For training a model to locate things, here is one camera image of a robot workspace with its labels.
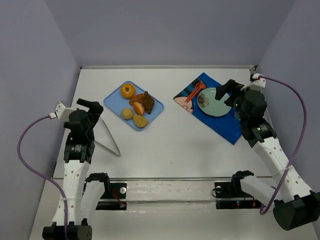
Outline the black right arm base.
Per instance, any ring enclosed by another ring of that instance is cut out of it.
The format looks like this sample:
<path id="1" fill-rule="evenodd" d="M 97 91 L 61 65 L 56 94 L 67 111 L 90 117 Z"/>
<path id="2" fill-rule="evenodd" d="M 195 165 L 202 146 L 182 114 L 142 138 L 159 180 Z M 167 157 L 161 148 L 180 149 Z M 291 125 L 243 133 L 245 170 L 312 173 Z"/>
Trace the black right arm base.
<path id="1" fill-rule="evenodd" d="M 236 191 L 230 181 L 215 182 L 211 195 L 215 198 L 217 210 L 248 210 L 259 209 L 262 206 L 253 196 Z"/>

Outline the dark brown croissant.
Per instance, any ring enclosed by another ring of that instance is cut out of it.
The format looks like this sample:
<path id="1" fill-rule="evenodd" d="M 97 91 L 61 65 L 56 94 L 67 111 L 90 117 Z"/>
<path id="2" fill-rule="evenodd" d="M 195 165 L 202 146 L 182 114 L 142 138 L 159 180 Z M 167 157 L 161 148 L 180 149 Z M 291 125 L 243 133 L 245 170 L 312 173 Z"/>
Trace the dark brown croissant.
<path id="1" fill-rule="evenodd" d="M 150 115 L 155 105 L 155 100 L 147 91 L 145 91 L 141 100 L 141 104 L 144 107 L 145 111 Z"/>

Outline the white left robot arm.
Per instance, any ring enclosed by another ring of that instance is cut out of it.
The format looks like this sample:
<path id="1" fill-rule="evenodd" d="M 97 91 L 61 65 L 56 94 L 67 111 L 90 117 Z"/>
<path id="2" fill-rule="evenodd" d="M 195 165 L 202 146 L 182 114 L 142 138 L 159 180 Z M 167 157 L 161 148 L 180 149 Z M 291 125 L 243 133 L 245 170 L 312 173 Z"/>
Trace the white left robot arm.
<path id="1" fill-rule="evenodd" d="M 45 240 L 90 240 L 90 225 L 99 199 L 110 188 L 107 173 L 91 173 L 95 150 L 94 127 L 104 108 L 97 101 L 78 99 L 88 110 L 72 108 L 59 102 L 49 116 L 64 122 L 69 129 L 63 154 L 64 177 L 59 203 L 50 226 L 43 228 Z"/>

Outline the metal kitchen tongs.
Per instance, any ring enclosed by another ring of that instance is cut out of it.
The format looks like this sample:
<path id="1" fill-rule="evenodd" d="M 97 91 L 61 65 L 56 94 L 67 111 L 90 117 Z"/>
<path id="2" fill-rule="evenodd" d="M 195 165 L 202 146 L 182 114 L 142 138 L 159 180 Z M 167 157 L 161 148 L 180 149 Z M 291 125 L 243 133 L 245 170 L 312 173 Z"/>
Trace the metal kitchen tongs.
<path id="1" fill-rule="evenodd" d="M 121 151 L 109 130 L 106 122 L 100 118 L 96 125 L 95 133 L 95 143 L 107 152 L 113 154 L 116 157 L 121 157 Z"/>

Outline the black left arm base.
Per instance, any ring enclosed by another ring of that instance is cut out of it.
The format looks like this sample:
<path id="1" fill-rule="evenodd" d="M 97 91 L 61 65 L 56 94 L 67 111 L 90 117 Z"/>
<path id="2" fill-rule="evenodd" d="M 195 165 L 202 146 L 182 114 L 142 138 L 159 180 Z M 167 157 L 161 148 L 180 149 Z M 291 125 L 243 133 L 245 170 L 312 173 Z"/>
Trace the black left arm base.
<path id="1" fill-rule="evenodd" d="M 108 178 L 87 178 L 82 196 L 81 212 L 95 210 L 126 210 L 126 183 L 111 183 Z"/>

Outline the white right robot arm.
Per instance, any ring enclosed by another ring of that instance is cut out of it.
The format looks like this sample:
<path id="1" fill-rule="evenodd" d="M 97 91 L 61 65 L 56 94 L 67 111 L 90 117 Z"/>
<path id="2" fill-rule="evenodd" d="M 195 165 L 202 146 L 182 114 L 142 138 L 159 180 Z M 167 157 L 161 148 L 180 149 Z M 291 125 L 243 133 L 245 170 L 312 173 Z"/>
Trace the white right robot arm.
<path id="1" fill-rule="evenodd" d="M 272 210 L 278 225 L 285 231 L 315 222 L 320 217 L 320 194 L 304 182 L 284 153 L 273 127 L 265 120 L 267 102 L 261 90 L 266 80 L 256 77 L 243 85 L 230 79 L 216 88 L 215 99 L 235 109 L 241 133 L 261 158 L 277 184 L 276 188 L 258 180 L 248 170 L 232 176 L 233 190 L 252 196 L 261 203 L 260 215 Z"/>

